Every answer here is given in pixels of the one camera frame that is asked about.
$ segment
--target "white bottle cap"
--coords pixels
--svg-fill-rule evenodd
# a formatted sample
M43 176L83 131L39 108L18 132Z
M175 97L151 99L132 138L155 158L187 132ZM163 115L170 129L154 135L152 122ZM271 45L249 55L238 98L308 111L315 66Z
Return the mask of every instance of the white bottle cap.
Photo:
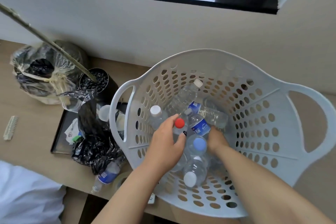
M191 110L191 108L188 108L187 110L184 111L184 114L189 115L191 114L193 111Z
M196 185L197 176L194 172L187 172L183 177L183 181L189 188L192 188Z
M98 117L102 121L109 121L110 118L110 105L102 106L98 111Z
M200 79L195 79L194 84L199 88L203 86L203 82Z
M153 105L153 106L150 108L150 114L151 114L153 117L160 116L161 113L162 113L161 107L159 107L158 105Z

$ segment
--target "clear plastic bag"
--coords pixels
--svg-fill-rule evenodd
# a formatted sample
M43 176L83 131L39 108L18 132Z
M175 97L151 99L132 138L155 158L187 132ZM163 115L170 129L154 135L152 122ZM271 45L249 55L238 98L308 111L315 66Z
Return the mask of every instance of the clear plastic bag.
M88 67L87 54L81 48L61 40L56 40L55 43L84 67ZM14 66L14 75L20 88L49 105L69 103L68 97L58 95L76 90L82 74L67 58L45 43L38 48L27 45L15 51L10 64Z

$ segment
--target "black plastic bag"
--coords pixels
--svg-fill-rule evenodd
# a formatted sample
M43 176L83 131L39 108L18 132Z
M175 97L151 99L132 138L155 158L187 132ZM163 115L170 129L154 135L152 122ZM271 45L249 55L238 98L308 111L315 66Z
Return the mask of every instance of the black plastic bag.
M84 67L88 67L86 52L78 46L61 40L55 43ZM43 43L39 48L24 46L10 59L20 88L45 104L68 102L58 94L76 90L82 72L67 58Z
M97 101L84 103L78 111L78 129L82 134L73 147L73 160L90 166L94 175L105 171L107 165L124 153L113 139L107 122L97 119Z

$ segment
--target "wooden stick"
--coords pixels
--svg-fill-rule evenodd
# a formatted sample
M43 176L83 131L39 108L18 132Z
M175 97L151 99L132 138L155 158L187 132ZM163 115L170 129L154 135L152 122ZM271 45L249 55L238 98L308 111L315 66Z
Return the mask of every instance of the wooden stick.
M96 77L89 72L81 63L79 63L76 59L70 56L65 50L51 41L48 37L43 35L40 31L31 27L29 23L23 21L19 14L15 12L13 9L8 8L0 3L0 12L10 17L15 22L19 23L26 30L30 31L32 34L36 35L39 39L41 39L44 43L46 43L49 47L53 48L55 51L61 53L65 58L67 58L71 63L73 63L78 69L80 69L83 73L85 73L92 81L97 82Z

